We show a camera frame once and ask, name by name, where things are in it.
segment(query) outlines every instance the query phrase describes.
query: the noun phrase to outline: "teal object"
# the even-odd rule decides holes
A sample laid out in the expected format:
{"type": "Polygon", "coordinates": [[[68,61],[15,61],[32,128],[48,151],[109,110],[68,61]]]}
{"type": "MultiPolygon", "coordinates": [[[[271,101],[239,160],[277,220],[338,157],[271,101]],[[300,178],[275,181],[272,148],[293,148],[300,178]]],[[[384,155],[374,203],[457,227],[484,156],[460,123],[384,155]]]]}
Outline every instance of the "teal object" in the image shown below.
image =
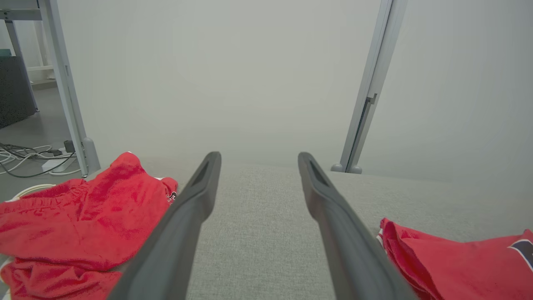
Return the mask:
{"type": "Polygon", "coordinates": [[[0,56],[11,56],[10,49],[0,49],[0,56]]]}

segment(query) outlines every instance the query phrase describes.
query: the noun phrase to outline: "white partition wall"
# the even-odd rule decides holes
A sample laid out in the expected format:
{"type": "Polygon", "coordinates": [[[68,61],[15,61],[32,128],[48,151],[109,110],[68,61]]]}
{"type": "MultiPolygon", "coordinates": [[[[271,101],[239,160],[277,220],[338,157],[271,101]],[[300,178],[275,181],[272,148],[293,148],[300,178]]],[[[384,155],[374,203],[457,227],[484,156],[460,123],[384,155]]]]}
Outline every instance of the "white partition wall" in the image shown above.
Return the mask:
{"type": "Polygon", "coordinates": [[[118,154],[339,161],[374,0],[59,1],[102,166],[118,154]]]}
{"type": "Polygon", "coordinates": [[[532,195],[533,2],[409,0],[363,174],[532,195]]]}

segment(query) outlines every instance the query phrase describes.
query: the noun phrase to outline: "red garment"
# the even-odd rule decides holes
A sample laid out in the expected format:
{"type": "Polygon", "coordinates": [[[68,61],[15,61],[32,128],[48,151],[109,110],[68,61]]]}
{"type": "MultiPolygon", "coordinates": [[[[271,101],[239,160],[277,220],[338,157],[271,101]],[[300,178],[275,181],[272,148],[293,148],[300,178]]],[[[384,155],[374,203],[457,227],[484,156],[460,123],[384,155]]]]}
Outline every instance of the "red garment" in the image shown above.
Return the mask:
{"type": "Polygon", "coordinates": [[[459,243],[381,221],[383,247],[421,299],[532,299],[533,233],[459,243]]]}
{"type": "Polygon", "coordinates": [[[72,179],[0,204],[1,270],[12,299],[105,299],[176,196],[177,182],[119,156],[94,180],[72,179]]]}

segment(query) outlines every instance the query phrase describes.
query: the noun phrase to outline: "gray tablecloth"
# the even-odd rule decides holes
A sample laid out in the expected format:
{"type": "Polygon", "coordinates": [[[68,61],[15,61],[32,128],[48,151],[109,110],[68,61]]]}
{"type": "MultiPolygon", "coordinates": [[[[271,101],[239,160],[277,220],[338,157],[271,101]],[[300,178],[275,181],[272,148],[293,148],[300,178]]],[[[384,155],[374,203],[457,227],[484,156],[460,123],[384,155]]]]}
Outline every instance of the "gray tablecloth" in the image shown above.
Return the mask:
{"type": "MultiPolygon", "coordinates": [[[[181,186],[200,163],[150,157],[141,162],[152,176],[172,177],[181,186]]],[[[521,234],[533,227],[533,201],[528,199],[434,181],[326,173],[372,234],[383,217],[456,241],[521,234]]],[[[335,298],[296,158],[294,168],[222,163],[215,209],[201,229],[188,298],[335,298]]]]}

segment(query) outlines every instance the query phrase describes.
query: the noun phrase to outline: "folded red garment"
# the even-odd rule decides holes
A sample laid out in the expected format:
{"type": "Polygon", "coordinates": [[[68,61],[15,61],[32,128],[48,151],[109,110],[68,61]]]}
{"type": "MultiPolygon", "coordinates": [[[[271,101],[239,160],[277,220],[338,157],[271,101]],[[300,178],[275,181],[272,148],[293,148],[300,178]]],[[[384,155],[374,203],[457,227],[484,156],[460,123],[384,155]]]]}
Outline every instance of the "folded red garment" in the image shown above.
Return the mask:
{"type": "Polygon", "coordinates": [[[119,156],[94,180],[63,184],[0,204],[0,253],[12,299],[105,299],[176,196],[177,182],[119,156]]]}
{"type": "Polygon", "coordinates": [[[388,257],[421,299],[532,299],[533,233],[454,242],[384,218],[388,257]]]}

